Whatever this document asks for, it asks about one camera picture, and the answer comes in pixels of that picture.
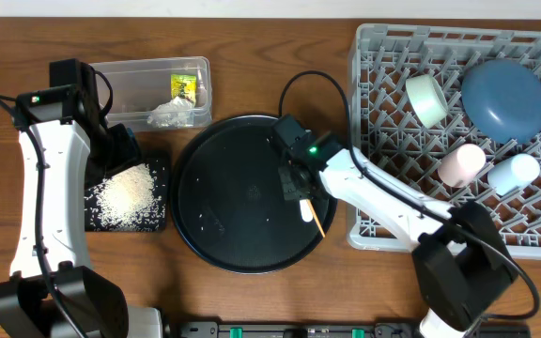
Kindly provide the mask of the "wooden chopstick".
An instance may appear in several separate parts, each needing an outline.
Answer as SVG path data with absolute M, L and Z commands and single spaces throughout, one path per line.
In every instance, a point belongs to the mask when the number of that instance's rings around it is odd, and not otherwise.
M 309 207 L 310 209 L 310 212 L 312 214 L 312 217 L 313 217 L 313 220 L 315 221 L 316 225 L 317 225 L 317 228 L 318 228 L 318 231 L 320 233 L 320 235 L 325 238 L 326 237 L 326 234 L 325 234 L 325 231 L 323 230 L 323 227 L 322 227 L 322 224 L 317 216 L 317 213 L 316 213 L 316 210 L 314 209 L 314 206 L 312 204 L 312 201 L 309 200 L 309 199 L 306 199 L 306 204 L 307 206 Z

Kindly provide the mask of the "yellow snack wrapper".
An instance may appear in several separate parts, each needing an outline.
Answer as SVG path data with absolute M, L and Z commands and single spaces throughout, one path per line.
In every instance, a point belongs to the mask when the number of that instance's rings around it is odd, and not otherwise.
M 195 75 L 172 74 L 171 98 L 182 98 L 196 103 L 197 78 Z

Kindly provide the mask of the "mint green bowl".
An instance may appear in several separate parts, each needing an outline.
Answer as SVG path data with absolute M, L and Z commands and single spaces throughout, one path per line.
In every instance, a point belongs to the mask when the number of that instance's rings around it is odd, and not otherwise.
M 408 78 L 405 86 L 410 105 L 424 127 L 430 129 L 447 116 L 445 96 L 433 76 L 424 74 Z

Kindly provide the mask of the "pink cup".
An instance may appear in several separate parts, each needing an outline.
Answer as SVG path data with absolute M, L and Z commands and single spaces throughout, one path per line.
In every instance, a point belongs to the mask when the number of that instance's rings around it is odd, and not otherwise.
M 486 164 L 486 155 L 477 145 L 459 146 L 441 160 L 438 176 L 447 186 L 462 188 L 473 181 Z

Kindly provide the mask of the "light blue cup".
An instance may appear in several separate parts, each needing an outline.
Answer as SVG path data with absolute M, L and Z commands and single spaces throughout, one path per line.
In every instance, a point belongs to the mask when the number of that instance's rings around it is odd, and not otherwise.
M 524 189 L 540 174 L 537 159 L 528 154 L 517 154 L 495 165 L 487 173 L 488 185 L 500 196 L 515 189 Z

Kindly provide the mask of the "blue plate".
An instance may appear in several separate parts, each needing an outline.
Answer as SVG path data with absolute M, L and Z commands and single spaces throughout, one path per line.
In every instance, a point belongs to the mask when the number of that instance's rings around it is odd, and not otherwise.
M 498 144 L 525 144 L 541 131 L 541 82 L 518 62 L 494 59 L 469 69 L 461 98 L 472 124 Z

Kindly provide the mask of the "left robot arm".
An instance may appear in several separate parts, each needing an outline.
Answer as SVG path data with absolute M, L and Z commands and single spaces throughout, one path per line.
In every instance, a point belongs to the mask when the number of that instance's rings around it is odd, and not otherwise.
M 85 237 L 85 191 L 139 163 L 134 137 L 107 127 L 96 91 L 80 84 L 21 94 L 9 112 L 23 153 L 23 219 L 0 283 L 0 326 L 11 337 L 127 337 L 158 322 L 91 268 Z

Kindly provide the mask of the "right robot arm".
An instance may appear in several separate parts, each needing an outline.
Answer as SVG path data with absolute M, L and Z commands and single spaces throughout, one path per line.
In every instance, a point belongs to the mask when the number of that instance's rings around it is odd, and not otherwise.
M 420 336 L 468 336 L 522 276 L 483 206 L 455 207 L 417 192 L 332 134 L 276 132 L 270 142 L 279 155 L 286 198 L 342 200 L 406 245 L 428 306 Z

